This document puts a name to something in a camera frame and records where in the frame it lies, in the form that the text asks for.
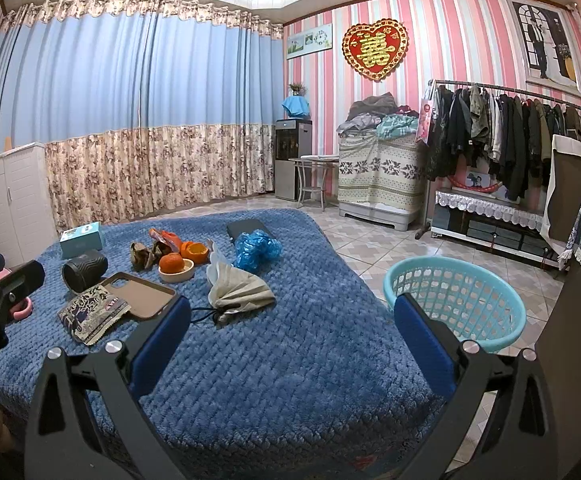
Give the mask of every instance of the clothes rack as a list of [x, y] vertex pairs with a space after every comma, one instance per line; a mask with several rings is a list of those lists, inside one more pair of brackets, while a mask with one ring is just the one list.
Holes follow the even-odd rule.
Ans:
[[[436, 87], [438, 85], [453, 85], [453, 86], [467, 86], [471, 87], [473, 85], [477, 85], [479, 88], [490, 88], [493, 90], [500, 90], [503, 92], [510, 92], [512, 94], [521, 94], [526, 96], [536, 97], [538, 99], [543, 99], [545, 101], [552, 101], [554, 103], [559, 103], [566, 106], [571, 106], [576, 108], [577, 110], [581, 111], [581, 106], [575, 103], [571, 103], [570, 101], [564, 101], [563, 99], [558, 99], [556, 97], [551, 97], [543, 94], [539, 94], [537, 92], [531, 92], [529, 90], [523, 90], [521, 88], [511, 88], [509, 86], [500, 86], [500, 85], [491, 85], [487, 83], [478, 83], [478, 82], [470, 82], [470, 81], [452, 81], [447, 79], [430, 79], [428, 81], [428, 86], [435, 85], [435, 89], [433, 89], [432, 96], [434, 96]], [[430, 202], [430, 180], [427, 181], [426, 184], [426, 194], [424, 197], [424, 204], [423, 204], [423, 222], [422, 226], [419, 231], [416, 232], [414, 235], [416, 240], [419, 240], [425, 232], [430, 229], [430, 222], [428, 221], [428, 205]]]

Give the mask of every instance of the heart-shaped wall decoration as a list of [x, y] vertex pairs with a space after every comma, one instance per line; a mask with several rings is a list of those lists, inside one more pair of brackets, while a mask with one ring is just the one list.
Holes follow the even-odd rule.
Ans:
[[360, 74], [380, 81], [399, 64], [408, 49], [402, 23], [385, 18], [350, 27], [341, 45], [346, 61]]

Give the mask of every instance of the metal screw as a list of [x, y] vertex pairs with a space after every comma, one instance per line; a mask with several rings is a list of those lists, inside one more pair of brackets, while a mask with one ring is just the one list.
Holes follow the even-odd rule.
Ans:
[[48, 350], [48, 353], [46, 354], [48, 356], [49, 359], [59, 359], [61, 357], [61, 348], [59, 348], [58, 346], [55, 346], [54, 348], [51, 348], [50, 350]]
[[464, 349], [464, 352], [476, 354], [479, 351], [479, 343], [475, 341], [464, 341], [461, 348]]
[[123, 346], [124, 345], [121, 341], [118, 339], [113, 339], [112, 341], [106, 343], [106, 351], [109, 354], [116, 354], [122, 349]]
[[537, 358], [537, 354], [532, 348], [524, 348], [521, 355], [526, 361], [534, 361]]

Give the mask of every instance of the beige pouch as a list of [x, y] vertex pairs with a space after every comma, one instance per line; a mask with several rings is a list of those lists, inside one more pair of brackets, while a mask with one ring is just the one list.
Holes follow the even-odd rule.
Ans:
[[219, 316], [218, 322], [226, 322], [233, 314], [256, 310], [275, 301], [272, 290], [259, 276], [222, 262], [216, 266], [218, 278], [210, 289], [208, 301], [214, 308], [234, 305]]

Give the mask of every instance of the tissue box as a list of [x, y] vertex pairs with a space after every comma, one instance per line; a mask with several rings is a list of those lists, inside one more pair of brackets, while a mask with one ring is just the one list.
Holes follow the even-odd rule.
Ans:
[[99, 222], [64, 231], [59, 239], [59, 245], [65, 260], [79, 256], [88, 249], [101, 250], [104, 246], [104, 238], [100, 231]]

